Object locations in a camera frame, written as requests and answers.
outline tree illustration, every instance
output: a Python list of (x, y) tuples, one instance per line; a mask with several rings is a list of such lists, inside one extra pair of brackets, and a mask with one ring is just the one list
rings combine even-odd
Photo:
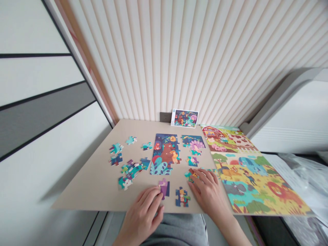
[(279, 173), (277, 173), (277, 171), (272, 167), (270, 162), (268, 162), (264, 158), (264, 156), (258, 156), (258, 157), (256, 157), (256, 159), (254, 161), (256, 164), (259, 164), (261, 166), (265, 166), (266, 168), (268, 168), (268, 170), (267, 170), (268, 174), (272, 174), (275, 177), (280, 176)]
[(227, 163), (228, 160), (226, 156), (217, 153), (212, 154), (212, 157), (214, 159), (214, 162), (218, 162), (220, 164), (221, 168), (223, 168), (222, 163)]
[(259, 212), (261, 214), (264, 214), (265, 212), (269, 212), (270, 211), (270, 208), (268, 206), (266, 206), (263, 203), (258, 202), (258, 201), (252, 201), (251, 203), (249, 203), (246, 206), (246, 208), (247, 208), (247, 211), (250, 214), (253, 214), (255, 212)]
[(270, 162), (268, 162), (264, 156), (258, 156), (254, 161), (261, 166), (271, 166)]
[(274, 177), (279, 177), (279, 176), (280, 176), (279, 173), (277, 173), (277, 171), (272, 170), (272, 169), (269, 169), (269, 170), (267, 171), (267, 173), (268, 173), (268, 174), (272, 174)]

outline electrical outlet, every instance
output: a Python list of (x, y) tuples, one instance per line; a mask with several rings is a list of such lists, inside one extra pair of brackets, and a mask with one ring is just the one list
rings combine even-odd
[(160, 122), (171, 123), (172, 113), (160, 112)]

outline picture card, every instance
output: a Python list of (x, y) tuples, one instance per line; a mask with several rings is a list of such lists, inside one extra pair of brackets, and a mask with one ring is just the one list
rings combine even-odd
[(180, 109), (172, 110), (172, 118), (171, 118), (172, 126), (195, 128), (197, 125), (197, 120), (198, 120), (197, 111), (180, 110)]

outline vertical striped wall panel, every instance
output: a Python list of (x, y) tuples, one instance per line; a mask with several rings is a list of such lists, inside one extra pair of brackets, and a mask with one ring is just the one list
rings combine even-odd
[(290, 72), (328, 66), (324, 0), (70, 0), (118, 117), (239, 126)]

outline beige tabletop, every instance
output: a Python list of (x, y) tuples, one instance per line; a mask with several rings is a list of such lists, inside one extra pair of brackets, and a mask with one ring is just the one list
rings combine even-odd
[[(150, 175), (148, 170), (143, 170), (132, 181), (133, 184), (126, 191), (118, 185), (118, 178), (123, 176), (122, 166), (130, 159), (140, 162), (141, 158), (152, 159), (153, 149), (143, 151), (142, 144), (151, 142), (154, 146), (156, 133), (177, 134), (180, 151), (180, 164), (172, 164), (171, 175)], [(73, 210), (96, 210), (96, 211), (127, 211), (137, 195), (145, 188), (158, 185), (163, 178), (170, 181), (170, 196), (165, 197), (162, 204), (166, 213), (203, 213), (195, 200), (184, 173), (190, 166), (187, 157), (191, 155), (191, 149), (183, 147), (182, 135), (202, 136), (206, 149), (202, 150), (202, 155), (197, 156), (198, 167), (214, 169), (215, 164), (211, 157), (206, 139), (198, 125), (196, 128), (170, 126), (169, 123), (120, 120), (114, 129), (108, 134), (105, 140), (81, 168), (78, 174), (72, 179), (63, 193), (59, 196), (52, 208), (73, 209)], [(129, 136), (137, 137), (137, 141), (132, 145), (127, 145), (125, 141)], [(112, 166), (109, 148), (113, 144), (120, 143), (124, 146), (122, 150), (123, 162), (118, 166)], [(191, 197), (189, 207), (177, 207), (175, 200), (176, 189), (183, 187)]]

